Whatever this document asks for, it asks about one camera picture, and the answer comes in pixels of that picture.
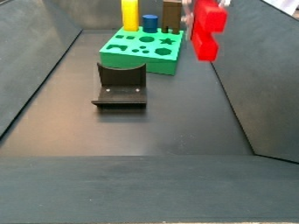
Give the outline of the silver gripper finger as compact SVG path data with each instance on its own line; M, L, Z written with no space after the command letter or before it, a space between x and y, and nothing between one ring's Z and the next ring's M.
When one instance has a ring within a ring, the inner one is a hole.
M219 0L219 6L221 7L229 7L231 4L231 0Z
M191 9L193 0L182 0L182 7L185 11L185 15L182 16L182 21L186 23L186 39L190 40L193 38L193 24L194 24L194 14Z

